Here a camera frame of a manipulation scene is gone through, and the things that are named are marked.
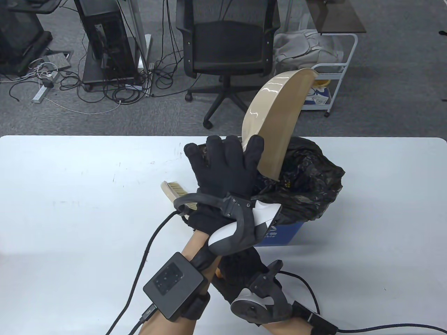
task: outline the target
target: black box device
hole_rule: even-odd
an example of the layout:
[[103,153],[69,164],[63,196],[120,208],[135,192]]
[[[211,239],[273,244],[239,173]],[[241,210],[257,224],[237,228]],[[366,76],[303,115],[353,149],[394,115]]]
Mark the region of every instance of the black box device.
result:
[[175,321],[199,292],[207,279],[176,252],[143,287],[143,291],[169,321]]

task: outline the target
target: gloved hand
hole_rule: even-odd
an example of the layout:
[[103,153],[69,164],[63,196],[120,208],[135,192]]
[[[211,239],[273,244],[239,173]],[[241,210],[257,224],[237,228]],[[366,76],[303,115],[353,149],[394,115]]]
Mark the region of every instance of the gloved hand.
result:
[[[222,257],[218,266],[218,273],[213,277],[212,284],[230,304],[239,296],[242,289],[259,273],[267,273],[269,269],[261,261],[261,257],[254,247],[236,254]],[[275,283],[282,288],[279,281]]]
[[[222,140],[213,135],[207,138],[208,164],[198,146],[187,144],[185,155],[191,163],[199,186],[198,192],[224,198],[228,192],[250,198],[257,175],[257,166],[264,151],[264,139],[254,135],[245,152],[236,136]],[[215,207],[197,204],[197,210],[188,219],[188,225],[209,235],[231,223]]]

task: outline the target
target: beige dustpan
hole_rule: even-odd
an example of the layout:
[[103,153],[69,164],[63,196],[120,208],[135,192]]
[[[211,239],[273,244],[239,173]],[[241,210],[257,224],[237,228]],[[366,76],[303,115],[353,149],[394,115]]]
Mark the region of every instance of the beige dustpan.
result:
[[283,72],[270,79],[250,104],[242,124],[242,145],[245,150],[255,134],[264,138],[258,165],[262,175],[279,179],[290,137],[317,75],[309,68]]

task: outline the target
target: human arm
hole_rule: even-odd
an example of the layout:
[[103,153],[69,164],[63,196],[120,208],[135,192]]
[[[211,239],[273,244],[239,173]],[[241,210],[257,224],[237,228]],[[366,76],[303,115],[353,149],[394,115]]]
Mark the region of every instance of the human arm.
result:
[[[194,143],[185,146],[185,155],[196,175],[198,192],[224,198],[228,193],[250,198],[257,174],[257,165],[264,150],[264,140],[253,136],[245,152],[236,136],[228,136],[222,140],[218,136],[207,139],[207,159],[205,160],[198,146]],[[224,217],[222,212],[207,205],[198,203],[197,210],[188,219],[188,225],[195,233],[186,245],[182,255],[191,261],[198,251],[207,243],[209,235],[233,220]],[[213,264],[202,273],[211,281],[219,264],[220,257],[212,255]],[[179,318],[175,322],[168,321],[157,311],[144,324],[140,335],[190,335],[194,331],[196,321]]]
[[[206,243],[209,235],[201,231],[196,230],[181,252],[181,254],[189,261],[191,261],[201,247]],[[202,295],[206,294],[208,287],[216,272],[217,265],[220,262],[218,257],[214,263],[208,268],[202,271],[202,274],[208,280],[208,284],[205,286]],[[149,319],[140,330],[139,335],[192,335],[194,332],[196,321],[189,320],[180,317],[177,321],[171,322],[167,320],[160,311],[157,311],[152,318]]]
[[[268,273],[269,269],[262,263],[259,253],[254,247],[233,255],[222,257],[212,280],[214,287],[230,304],[239,297],[242,289],[250,286],[258,274]],[[276,278],[274,284],[282,288]],[[293,309],[291,318],[281,322],[261,324],[273,335],[311,335],[312,326]]]
[[273,335],[310,335],[312,326],[301,318],[262,325]]

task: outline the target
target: white bag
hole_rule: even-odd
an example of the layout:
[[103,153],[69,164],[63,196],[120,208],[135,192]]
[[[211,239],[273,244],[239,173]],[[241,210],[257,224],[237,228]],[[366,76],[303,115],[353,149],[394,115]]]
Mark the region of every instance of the white bag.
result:
[[315,29],[277,34],[273,40],[275,74],[318,63],[340,63],[343,55],[336,36],[324,36]]

